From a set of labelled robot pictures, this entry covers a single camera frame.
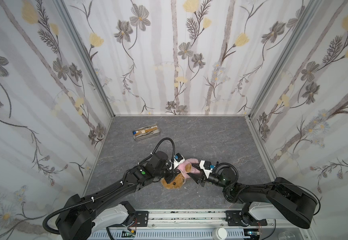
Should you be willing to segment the brown teddy bear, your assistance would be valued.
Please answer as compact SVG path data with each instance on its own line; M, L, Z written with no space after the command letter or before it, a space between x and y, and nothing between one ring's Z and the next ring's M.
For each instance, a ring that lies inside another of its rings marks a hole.
M182 176L180 171L176 172L174 180L170 183L167 183L165 179L161 180L161 184L163 185L163 187L168 190L180 189L185 184L185 182L186 180Z

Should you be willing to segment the pink fleece bear hoodie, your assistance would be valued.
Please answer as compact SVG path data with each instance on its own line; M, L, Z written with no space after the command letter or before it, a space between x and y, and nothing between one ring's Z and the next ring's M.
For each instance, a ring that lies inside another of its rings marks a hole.
M199 160L197 159L187 159L183 163L179 164L177 169L181 172L182 176L185 178L185 180L190 179L191 177L188 175L188 173L199 175L201 172L200 170L193 167L193 164L199 164Z

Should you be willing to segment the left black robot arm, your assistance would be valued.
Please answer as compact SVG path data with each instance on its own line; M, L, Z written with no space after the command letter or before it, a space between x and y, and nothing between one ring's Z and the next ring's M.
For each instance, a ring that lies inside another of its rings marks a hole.
M184 160L181 154L174 155L170 160L167 154L158 151L127 170L120 180L103 190L84 197L78 194L71 196L64 207L56 211L55 225L58 234L64 240L86 240L97 225L94 220L103 211L155 180L163 179L171 183L180 173L178 166Z

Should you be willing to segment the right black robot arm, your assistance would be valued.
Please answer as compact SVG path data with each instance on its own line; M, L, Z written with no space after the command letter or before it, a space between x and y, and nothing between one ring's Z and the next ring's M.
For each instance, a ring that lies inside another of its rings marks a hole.
M291 224L309 229L315 215L316 207L321 204L314 194L309 194L284 178L277 177L275 181L262 185L245 185L238 183L238 172L231 166L223 166L222 172L205 174L205 171L194 165L199 174L188 175L199 185L209 182L223 188L225 200L230 203L244 204L241 211L242 224L247 226L253 221L263 220L249 213L250 205L256 203L272 204Z

